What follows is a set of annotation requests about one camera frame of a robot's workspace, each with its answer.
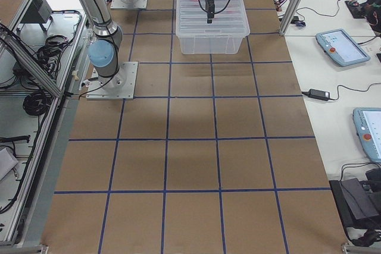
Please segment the black electronics board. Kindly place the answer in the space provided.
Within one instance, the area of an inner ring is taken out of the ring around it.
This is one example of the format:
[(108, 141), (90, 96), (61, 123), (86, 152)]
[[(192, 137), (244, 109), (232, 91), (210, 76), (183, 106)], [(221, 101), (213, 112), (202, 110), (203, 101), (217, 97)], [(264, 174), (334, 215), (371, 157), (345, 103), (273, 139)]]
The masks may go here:
[(354, 19), (364, 18), (372, 12), (371, 0), (349, 0), (345, 4)]

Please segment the clear plastic storage box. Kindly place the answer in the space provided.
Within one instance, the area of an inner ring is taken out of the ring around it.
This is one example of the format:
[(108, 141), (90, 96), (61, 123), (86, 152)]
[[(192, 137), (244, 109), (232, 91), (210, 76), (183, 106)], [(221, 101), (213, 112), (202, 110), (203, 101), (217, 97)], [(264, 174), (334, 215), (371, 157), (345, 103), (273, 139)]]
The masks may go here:
[(237, 54), (243, 37), (179, 37), (183, 54)]

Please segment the upper blue teach pendant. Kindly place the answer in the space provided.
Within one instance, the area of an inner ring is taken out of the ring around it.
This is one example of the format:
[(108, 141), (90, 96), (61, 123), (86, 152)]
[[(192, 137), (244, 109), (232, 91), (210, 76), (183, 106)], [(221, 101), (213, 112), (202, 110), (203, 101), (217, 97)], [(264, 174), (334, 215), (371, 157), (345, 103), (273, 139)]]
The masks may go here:
[(324, 53), (340, 67), (370, 60), (370, 56), (344, 29), (317, 33), (316, 41)]

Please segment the black power adapter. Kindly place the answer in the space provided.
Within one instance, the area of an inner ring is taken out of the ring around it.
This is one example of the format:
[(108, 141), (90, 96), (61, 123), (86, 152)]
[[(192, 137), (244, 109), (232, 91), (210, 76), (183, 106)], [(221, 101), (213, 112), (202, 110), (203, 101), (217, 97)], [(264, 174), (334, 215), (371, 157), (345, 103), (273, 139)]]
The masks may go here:
[(330, 93), (318, 89), (309, 89), (308, 91), (303, 91), (302, 94), (308, 98), (317, 99), (320, 101), (329, 101)]

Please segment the lower blue teach pendant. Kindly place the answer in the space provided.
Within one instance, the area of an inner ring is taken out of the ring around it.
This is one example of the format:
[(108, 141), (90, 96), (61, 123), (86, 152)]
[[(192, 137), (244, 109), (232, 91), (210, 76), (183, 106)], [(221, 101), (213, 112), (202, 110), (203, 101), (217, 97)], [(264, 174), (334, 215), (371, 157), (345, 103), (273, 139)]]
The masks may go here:
[(364, 153), (380, 163), (380, 108), (355, 108), (352, 117)]

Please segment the grey control box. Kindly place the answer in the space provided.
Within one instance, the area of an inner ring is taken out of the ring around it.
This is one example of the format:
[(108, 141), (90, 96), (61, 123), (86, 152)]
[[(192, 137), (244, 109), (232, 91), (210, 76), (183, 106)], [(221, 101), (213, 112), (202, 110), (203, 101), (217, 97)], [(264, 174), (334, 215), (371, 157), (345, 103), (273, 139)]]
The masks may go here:
[(43, 32), (47, 32), (52, 22), (52, 9), (47, 0), (32, 0), (21, 24), (38, 24)]

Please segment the blue teach pendant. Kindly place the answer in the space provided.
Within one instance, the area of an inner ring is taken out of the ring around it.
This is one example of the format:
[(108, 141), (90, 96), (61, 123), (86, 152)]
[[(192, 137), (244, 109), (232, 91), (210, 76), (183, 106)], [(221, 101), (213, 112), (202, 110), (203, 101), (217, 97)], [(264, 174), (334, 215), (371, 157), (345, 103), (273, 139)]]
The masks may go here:
[(364, 153), (380, 163), (380, 108), (355, 108), (352, 117)]
[(344, 29), (317, 33), (316, 41), (324, 53), (340, 67), (370, 60), (370, 56)]

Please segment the aluminium frame diagonal strut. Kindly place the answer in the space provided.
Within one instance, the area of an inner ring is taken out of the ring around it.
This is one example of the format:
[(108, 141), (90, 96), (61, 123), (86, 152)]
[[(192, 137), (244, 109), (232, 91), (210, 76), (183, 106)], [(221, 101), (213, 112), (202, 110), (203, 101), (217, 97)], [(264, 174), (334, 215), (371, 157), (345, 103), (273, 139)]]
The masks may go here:
[(27, 48), (16, 39), (14, 34), (7, 26), (1, 23), (1, 43), (5, 46), (15, 60), (24, 67), (52, 96), (59, 98), (63, 95), (57, 83), (47, 74), (47, 72), (38, 64), (38, 61), (32, 56)]

